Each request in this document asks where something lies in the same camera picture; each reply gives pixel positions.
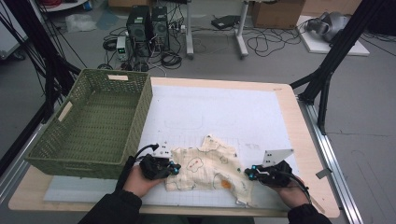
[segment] wrinkled cloth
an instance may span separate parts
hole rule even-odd
[[[251,201],[253,184],[234,147],[208,135],[201,147],[172,149],[172,157],[181,168],[166,179],[167,190],[228,189],[238,203]]]

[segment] concrete floor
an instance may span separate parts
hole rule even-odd
[[[97,8],[85,12],[81,8],[55,15],[87,13],[95,21],[103,18]],[[196,16],[194,25],[210,27],[210,16]],[[124,26],[117,19],[107,30],[65,34],[78,55],[90,68],[103,62],[103,37],[109,31]],[[255,35],[245,35],[245,40]],[[396,43],[371,39],[378,46],[396,53]],[[168,77],[220,79],[253,82],[288,83],[314,72],[326,55],[308,53],[304,44],[287,45],[266,58],[249,49],[249,56],[239,58],[239,50],[231,33],[194,33],[196,54],[193,60],[184,57],[177,70],[165,70]],[[396,220],[396,146],[395,119],[396,82],[395,57],[364,40],[369,57],[347,56],[336,70],[329,95],[326,130],[346,182],[359,208],[364,223],[394,223]],[[70,63],[83,67],[70,49],[65,50]],[[162,70],[151,69],[154,77],[163,77]],[[304,87],[295,90],[300,93]],[[0,157],[8,150],[18,134],[42,105],[44,97],[33,66],[29,60],[0,62]],[[15,212],[7,208],[9,196],[0,206],[2,223],[73,223],[84,213]],[[255,218],[256,223],[288,223],[285,218]],[[343,214],[332,223],[347,223]]]

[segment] green wicker basket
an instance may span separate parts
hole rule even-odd
[[[84,69],[25,159],[48,175],[117,179],[151,99],[147,73]]]

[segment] table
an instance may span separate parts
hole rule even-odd
[[[332,193],[327,177],[318,179],[316,173],[322,165],[317,150],[305,124],[304,117],[297,104],[295,95],[289,85],[271,83],[253,83],[219,80],[201,80],[184,78],[152,77],[153,85],[223,88],[233,90],[273,91],[287,127],[290,142],[294,148],[295,158],[300,170],[300,177],[310,188],[314,206],[327,217],[340,215],[338,205]],[[8,207],[11,210],[29,211],[89,211],[92,203],[48,203],[43,202],[44,194],[52,179],[34,167],[30,167],[11,197]],[[178,214],[200,216],[246,216],[246,217],[285,217],[286,212],[266,209],[178,207],[143,205],[142,214]]]
[[[192,33],[191,33],[191,1],[187,0],[187,33],[186,33],[186,48],[187,48],[187,56],[192,59],[194,55],[194,48],[192,46]],[[248,2],[250,0],[244,0],[242,3],[241,10],[241,19],[239,22],[239,28],[235,30],[236,40],[238,42],[238,46],[241,50],[241,59],[248,56],[248,49],[245,45],[244,38],[242,37],[242,32],[244,30],[245,19],[248,13]]]

